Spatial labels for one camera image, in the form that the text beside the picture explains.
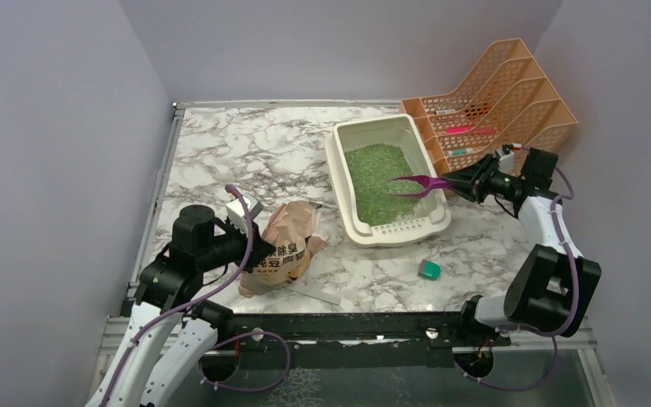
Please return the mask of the magenta plastic litter scoop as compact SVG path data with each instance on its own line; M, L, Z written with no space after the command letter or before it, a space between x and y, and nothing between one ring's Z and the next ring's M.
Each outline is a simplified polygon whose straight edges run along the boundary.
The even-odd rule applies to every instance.
M400 198L424 198L437 189L449 189L454 184L441 177L426 175L399 176L386 184L386 192Z

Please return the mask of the orange cat litter bag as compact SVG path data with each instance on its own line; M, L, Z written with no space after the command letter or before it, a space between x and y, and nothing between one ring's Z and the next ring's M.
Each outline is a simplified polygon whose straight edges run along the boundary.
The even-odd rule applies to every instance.
M270 217L262 239L275 252L241 276L238 292L245 298L262 295L298 280L310 267L313 257L328 242L315 235L320 222L317 204L296 200L281 204Z

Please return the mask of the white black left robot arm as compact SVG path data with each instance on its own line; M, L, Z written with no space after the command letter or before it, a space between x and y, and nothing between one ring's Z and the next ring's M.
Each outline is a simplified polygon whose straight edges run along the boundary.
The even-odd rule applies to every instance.
M230 342L232 310L194 300L204 273L251 270L275 252L254 221L262 208L246 195L227 204L225 220L201 204L180 210L170 242L139 275L125 334L88 405L164 406L207 350Z

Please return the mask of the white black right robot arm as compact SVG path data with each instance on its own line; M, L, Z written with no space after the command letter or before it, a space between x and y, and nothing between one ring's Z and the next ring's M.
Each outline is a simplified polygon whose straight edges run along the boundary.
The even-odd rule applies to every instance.
M567 231L563 202L572 196L550 189L557 162L557 154L532 148L518 176L503 172L496 154L442 176L452 191L472 203L488 196L510 202L530 243L505 295L477 295L465 302L455 322L462 343L475 345L490 331L519 327L546 337L570 337L579 329L602 271Z

